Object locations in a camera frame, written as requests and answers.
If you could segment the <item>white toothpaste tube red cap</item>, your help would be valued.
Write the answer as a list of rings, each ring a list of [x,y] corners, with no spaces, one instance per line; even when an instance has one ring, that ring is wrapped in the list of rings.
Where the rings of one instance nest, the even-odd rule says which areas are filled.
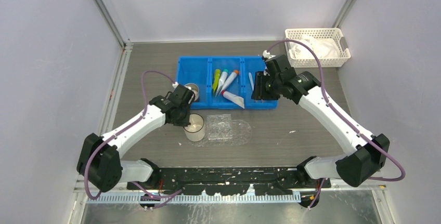
[[[239,107],[241,107],[242,109],[245,108],[245,103],[244,103],[244,99],[238,95],[232,94],[229,91],[222,91],[222,96],[231,101],[232,103],[238,105]]]

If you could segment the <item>clear acrylic toothbrush holder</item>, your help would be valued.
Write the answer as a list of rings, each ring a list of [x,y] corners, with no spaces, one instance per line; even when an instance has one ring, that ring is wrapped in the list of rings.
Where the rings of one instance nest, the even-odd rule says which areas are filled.
[[[207,138],[209,141],[227,141],[232,139],[232,119],[230,114],[207,116]]]

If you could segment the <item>steel cup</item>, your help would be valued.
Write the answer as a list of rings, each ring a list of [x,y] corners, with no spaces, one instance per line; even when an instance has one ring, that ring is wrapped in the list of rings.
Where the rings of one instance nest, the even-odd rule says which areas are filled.
[[[187,83],[187,84],[185,84],[185,87],[190,89],[193,92],[193,94],[194,94],[193,102],[198,102],[199,101],[199,87],[194,83]]]

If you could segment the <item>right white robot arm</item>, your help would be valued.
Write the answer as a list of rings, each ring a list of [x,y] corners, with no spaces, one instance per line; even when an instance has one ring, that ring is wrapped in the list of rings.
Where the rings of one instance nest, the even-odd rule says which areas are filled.
[[[375,136],[358,127],[358,123],[322,91],[320,81],[310,72],[296,73],[286,55],[263,58],[263,61],[265,70],[255,72],[251,98],[292,100],[314,116],[343,150],[339,156],[312,156],[300,163],[297,167],[300,186],[310,188],[320,178],[335,178],[358,187],[384,166],[385,155],[374,147],[388,151],[390,141],[384,134]]]

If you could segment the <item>white toothpaste tube teal cap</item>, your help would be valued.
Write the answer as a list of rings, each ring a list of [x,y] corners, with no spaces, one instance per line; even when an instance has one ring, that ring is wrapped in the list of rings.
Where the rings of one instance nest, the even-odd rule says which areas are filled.
[[[223,69],[222,73],[220,74],[219,80],[218,80],[218,85],[217,85],[215,96],[218,96],[218,94],[221,92],[221,89],[225,83],[227,76],[228,76],[228,70]]]

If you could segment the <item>blue three-compartment bin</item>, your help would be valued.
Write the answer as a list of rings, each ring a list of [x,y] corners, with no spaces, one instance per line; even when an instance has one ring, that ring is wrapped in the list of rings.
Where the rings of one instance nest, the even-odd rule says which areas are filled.
[[[183,56],[177,63],[176,80],[199,90],[192,109],[239,109],[222,95],[224,91],[243,98],[245,109],[274,109],[277,101],[251,99],[255,73],[264,69],[259,56]]]

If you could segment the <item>white plastic basket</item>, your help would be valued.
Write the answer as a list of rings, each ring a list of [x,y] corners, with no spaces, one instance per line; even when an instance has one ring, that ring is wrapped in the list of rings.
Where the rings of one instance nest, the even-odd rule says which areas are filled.
[[[285,37],[309,47],[319,58],[323,68],[339,68],[351,58],[346,39],[339,28],[286,29]],[[285,43],[288,60],[295,68],[316,68],[313,55],[302,45]]]

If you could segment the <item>green toothpaste tube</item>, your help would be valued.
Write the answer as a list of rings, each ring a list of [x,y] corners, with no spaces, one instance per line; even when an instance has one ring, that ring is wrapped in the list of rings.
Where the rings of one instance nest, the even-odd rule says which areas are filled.
[[[214,72],[213,83],[212,83],[212,93],[213,94],[216,93],[220,75],[221,75],[220,69],[216,69],[215,72]]]

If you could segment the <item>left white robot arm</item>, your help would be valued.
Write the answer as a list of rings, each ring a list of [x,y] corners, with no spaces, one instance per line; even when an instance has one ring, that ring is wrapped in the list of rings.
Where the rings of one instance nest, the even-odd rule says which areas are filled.
[[[76,166],[86,183],[108,192],[118,183],[140,182],[148,190],[159,185],[157,166],[147,159],[124,161],[124,154],[143,137],[165,124],[186,127],[195,93],[188,86],[174,84],[174,91],[152,98],[132,119],[101,136],[92,133],[83,143]]]

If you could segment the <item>white-inside mug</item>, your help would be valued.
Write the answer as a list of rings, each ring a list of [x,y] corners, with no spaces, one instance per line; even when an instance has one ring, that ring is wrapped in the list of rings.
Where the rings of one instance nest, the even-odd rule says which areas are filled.
[[[184,127],[187,139],[191,142],[199,142],[205,137],[204,118],[196,113],[190,114],[189,125]]]

